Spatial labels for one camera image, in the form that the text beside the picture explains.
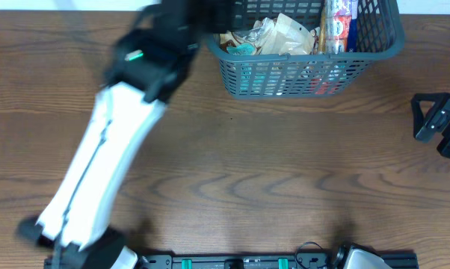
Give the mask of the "tissue pack multipack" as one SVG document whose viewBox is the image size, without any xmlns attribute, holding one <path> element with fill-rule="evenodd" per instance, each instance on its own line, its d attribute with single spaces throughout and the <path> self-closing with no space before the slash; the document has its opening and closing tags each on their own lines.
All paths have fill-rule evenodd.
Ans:
<svg viewBox="0 0 450 269">
<path fill-rule="evenodd" d="M 357 51 L 357 0 L 325 1 L 326 53 Z"/>
</svg>

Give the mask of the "orange capped snack tube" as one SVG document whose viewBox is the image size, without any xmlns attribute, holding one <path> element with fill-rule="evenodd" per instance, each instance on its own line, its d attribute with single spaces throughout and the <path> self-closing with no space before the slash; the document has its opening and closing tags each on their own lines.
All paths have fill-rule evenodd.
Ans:
<svg viewBox="0 0 450 269">
<path fill-rule="evenodd" d="M 326 53 L 325 49 L 325 8 L 323 7 L 321 13 L 321 22 L 319 30 L 315 31 L 318 39 L 315 42 L 313 53 L 318 56 L 326 56 L 324 61 L 310 61 L 310 68 L 312 70 L 311 86 L 317 87 L 316 94 L 334 94 L 338 91 L 341 85 L 343 64 L 330 57 L 337 54 Z"/>
</svg>

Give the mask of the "grey plastic basket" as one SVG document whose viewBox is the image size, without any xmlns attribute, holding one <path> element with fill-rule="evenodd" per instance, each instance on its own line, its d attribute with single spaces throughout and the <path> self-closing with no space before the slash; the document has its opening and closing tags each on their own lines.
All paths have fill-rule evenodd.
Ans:
<svg viewBox="0 0 450 269">
<path fill-rule="evenodd" d="M 206 42 L 237 99 L 332 96 L 404 45 L 393 0 L 239 1 L 235 17 Z"/>
</svg>

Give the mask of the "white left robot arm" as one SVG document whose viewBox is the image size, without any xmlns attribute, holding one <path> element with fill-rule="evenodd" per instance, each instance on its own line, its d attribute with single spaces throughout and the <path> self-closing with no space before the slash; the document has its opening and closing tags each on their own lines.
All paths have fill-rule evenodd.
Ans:
<svg viewBox="0 0 450 269">
<path fill-rule="evenodd" d="M 90 121 L 58 191 L 18 233 L 49 247 L 45 268 L 142 268 L 110 225 L 120 186 L 146 136 L 187 79 L 203 37 L 241 27 L 241 1 L 166 0 L 145 7 L 114 45 Z"/>
</svg>

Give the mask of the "beige brown nut bag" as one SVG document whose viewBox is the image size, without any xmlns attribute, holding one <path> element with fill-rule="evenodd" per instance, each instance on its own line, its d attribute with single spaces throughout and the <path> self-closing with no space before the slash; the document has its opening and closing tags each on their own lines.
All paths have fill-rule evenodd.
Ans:
<svg viewBox="0 0 450 269">
<path fill-rule="evenodd" d="M 311 55 L 315 38 L 302 24 L 280 13 L 261 55 Z"/>
</svg>

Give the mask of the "teal wet wipes pack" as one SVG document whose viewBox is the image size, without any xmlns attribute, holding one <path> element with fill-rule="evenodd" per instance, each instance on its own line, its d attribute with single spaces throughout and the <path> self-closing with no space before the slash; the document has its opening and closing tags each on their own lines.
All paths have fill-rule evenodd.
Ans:
<svg viewBox="0 0 450 269">
<path fill-rule="evenodd" d="M 242 43 L 238 46 L 227 46 L 226 51 L 235 56 L 252 56 L 257 53 L 256 47 L 251 43 Z"/>
</svg>

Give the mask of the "beige nut snack bag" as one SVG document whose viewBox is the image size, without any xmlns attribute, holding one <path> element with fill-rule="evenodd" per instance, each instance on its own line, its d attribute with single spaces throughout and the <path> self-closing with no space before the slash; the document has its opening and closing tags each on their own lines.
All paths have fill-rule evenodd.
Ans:
<svg viewBox="0 0 450 269">
<path fill-rule="evenodd" d="M 224 52 L 227 52 L 228 47 L 236 47 L 240 45 L 240 42 L 238 42 L 237 39 L 235 39 L 233 33 L 230 31 L 228 31 L 225 34 L 219 34 L 219 38 L 220 38 L 219 46 L 221 50 L 223 50 Z"/>
</svg>

